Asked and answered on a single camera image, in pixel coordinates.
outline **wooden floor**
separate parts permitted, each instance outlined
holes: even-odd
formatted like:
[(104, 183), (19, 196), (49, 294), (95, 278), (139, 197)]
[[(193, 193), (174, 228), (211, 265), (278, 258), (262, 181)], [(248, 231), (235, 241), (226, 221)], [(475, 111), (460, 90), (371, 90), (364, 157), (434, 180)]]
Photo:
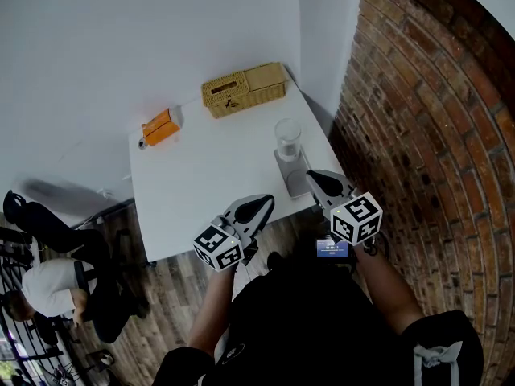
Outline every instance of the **wooden floor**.
[[(234, 295), (250, 280), (267, 272), (266, 258), (271, 252), (289, 255), (299, 232), (317, 228), (322, 220), (321, 212), (313, 207), (269, 224), (258, 237), (259, 251), (256, 256), (247, 267), (238, 266)], [(117, 230), (128, 228), (132, 244), (126, 241), (122, 245), (122, 252), (129, 263), (146, 260), (134, 204), (106, 216), (103, 224), (90, 227), (101, 231), (109, 243), (113, 242)], [(74, 348), (84, 366), (87, 366), (84, 358), (86, 354), (107, 349), (116, 359), (113, 372), (123, 384), (152, 384), (165, 354), (185, 344), (210, 274), (211, 269), (204, 266), (194, 252), (158, 261), (155, 268), (131, 270), (126, 280), (135, 293), (146, 296), (150, 303), (150, 313), (144, 320), (130, 318), (112, 345), (98, 340), (90, 322), (77, 330), (71, 329), (72, 336), (81, 340), (81, 344)], [(94, 384), (107, 384), (104, 372), (97, 374), (91, 371), (89, 377)]]

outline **drinking glass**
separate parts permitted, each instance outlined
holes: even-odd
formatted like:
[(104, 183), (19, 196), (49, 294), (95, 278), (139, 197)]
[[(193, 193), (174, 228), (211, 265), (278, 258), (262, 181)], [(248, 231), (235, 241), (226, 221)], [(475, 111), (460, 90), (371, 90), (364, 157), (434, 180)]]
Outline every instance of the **drinking glass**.
[(278, 121), (275, 125), (277, 151), (284, 162), (294, 162), (300, 154), (300, 124), (291, 118)]

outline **person sitting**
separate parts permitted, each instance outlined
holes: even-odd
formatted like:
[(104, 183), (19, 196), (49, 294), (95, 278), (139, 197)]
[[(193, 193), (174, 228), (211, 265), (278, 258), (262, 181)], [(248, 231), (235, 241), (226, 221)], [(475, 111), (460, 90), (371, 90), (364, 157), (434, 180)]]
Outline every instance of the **person sitting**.
[[(30, 320), (36, 312), (52, 318), (73, 311), (75, 326), (84, 317), (93, 320), (98, 338), (113, 343), (122, 332), (129, 316), (143, 317), (133, 294), (118, 290), (117, 282), (108, 271), (97, 270), (89, 281), (89, 292), (77, 283), (72, 258), (45, 261), (29, 269), (22, 277), (22, 289), (5, 293), (3, 304), (7, 314), (17, 322)], [(82, 261), (84, 271), (93, 266)]]

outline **hand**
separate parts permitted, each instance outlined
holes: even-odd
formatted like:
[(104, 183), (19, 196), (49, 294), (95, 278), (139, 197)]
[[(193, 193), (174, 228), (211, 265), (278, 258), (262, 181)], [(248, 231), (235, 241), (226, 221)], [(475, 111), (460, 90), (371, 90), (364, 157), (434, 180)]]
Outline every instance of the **hand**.
[(82, 317), (82, 314), (84, 313), (81, 309), (75, 309), (73, 311), (73, 325), (75, 327), (79, 327), (84, 323), (84, 318)]

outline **orange box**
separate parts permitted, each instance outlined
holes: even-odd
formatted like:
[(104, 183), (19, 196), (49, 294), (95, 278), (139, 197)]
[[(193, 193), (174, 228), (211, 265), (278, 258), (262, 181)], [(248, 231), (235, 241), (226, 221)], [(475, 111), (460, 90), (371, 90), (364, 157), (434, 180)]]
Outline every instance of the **orange box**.
[(180, 130), (175, 114), (170, 109), (163, 110), (149, 123), (142, 125), (143, 137), (146, 144), (155, 146), (163, 139)]

